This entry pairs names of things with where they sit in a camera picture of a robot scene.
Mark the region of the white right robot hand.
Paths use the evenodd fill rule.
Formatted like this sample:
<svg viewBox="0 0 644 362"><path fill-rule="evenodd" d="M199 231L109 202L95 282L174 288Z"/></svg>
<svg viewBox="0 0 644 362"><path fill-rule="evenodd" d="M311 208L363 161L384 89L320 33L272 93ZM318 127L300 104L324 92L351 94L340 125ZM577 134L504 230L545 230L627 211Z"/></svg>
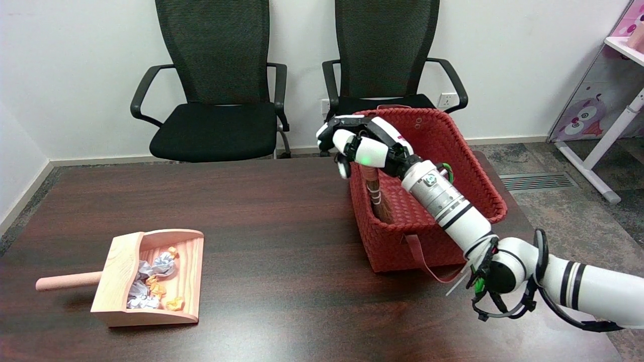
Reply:
<svg viewBox="0 0 644 362"><path fill-rule="evenodd" d="M333 148L338 151L335 162L344 179L351 177L352 162L403 179L412 165L423 161L401 133L382 117L333 117L315 135L320 151Z"/></svg>

